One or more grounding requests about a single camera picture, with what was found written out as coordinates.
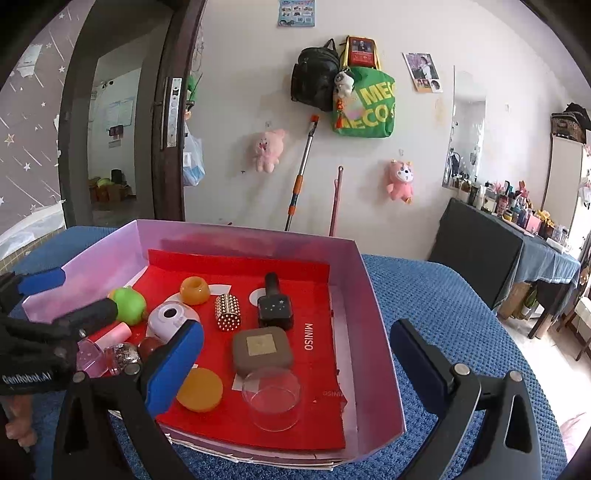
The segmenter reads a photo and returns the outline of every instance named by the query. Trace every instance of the finger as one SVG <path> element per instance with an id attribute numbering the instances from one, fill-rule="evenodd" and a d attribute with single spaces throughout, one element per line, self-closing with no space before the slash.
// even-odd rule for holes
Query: finger
<path id="1" fill-rule="evenodd" d="M 18 440 L 23 438 L 31 431 L 30 417 L 17 417 L 6 424 L 6 436 L 10 439 Z"/>
<path id="2" fill-rule="evenodd" d="M 21 438 L 18 441 L 18 444 L 21 447 L 32 447 L 36 443 L 37 443 L 37 434 L 35 433 L 34 430 L 31 430 L 29 433 L 27 433 L 27 435 L 25 435 L 23 438 Z"/>
<path id="3" fill-rule="evenodd" d="M 33 396 L 16 395 L 12 398 L 10 409 L 16 417 L 30 417 L 33 413 Z"/>

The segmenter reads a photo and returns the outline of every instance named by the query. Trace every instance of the stool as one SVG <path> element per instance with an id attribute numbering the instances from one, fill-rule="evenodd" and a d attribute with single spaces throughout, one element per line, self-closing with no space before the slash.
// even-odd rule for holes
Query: stool
<path id="1" fill-rule="evenodd" d="M 570 317 L 565 321 L 563 326 L 568 326 L 574 318 L 578 316 L 580 318 L 579 322 L 582 320 L 588 327 L 591 327 L 591 300 L 587 297 L 581 297 L 581 299 L 577 302 L 576 307 L 574 308 L 574 312 L 570 315 Z M 591 336 L 587 343 L 585 343 L 584 347 L 581 348 L 581 351 L 577 355 L 576 361 L 578 362 L 583 356 L 583 353 L 587 349 L 587 347 L 591 344 Z"/>

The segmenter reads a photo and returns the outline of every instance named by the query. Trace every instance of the beige square sticker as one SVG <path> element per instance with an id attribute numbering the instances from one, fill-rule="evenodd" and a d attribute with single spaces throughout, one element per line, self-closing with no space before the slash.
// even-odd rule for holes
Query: beige square sticker
<path id="1" fill-rule="evenodd" d="M 249 356 L 267 355 L 277 351 L 272 333 L 246 337 L 246 347 Z"/>

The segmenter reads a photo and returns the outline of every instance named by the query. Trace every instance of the pink plush toy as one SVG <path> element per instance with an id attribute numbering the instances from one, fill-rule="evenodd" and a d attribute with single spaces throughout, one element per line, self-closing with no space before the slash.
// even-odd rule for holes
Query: pink plush toy
<path id="1" fill-rule="evenodd" d="M 256 171 L 273 172 L 275 165 L 279 165 L 279 156 L 283 153 L 283 138 L 285 130 L 264 132 L 256 139 L 255 164 Z"/>
<path id="2" fill-rule="evenodd" d="M 410 162 L 395 161 L 390 163 L 390 183 L 386 187 L 392 200 L 402 199 L 406 204 L 413 200 L 413 170 Z"/>

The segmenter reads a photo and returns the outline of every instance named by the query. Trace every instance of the green apple toy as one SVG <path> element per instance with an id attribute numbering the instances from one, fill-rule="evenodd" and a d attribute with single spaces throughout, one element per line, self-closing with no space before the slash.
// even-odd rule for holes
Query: green apple toy
<path id="1" fill-rule="evenodd" d="M 109 298 L 117 304 L 117 320 L 133 326 L 144 318 L 146 300 L 140 292 L 131 287 L 116 288 Z"/>

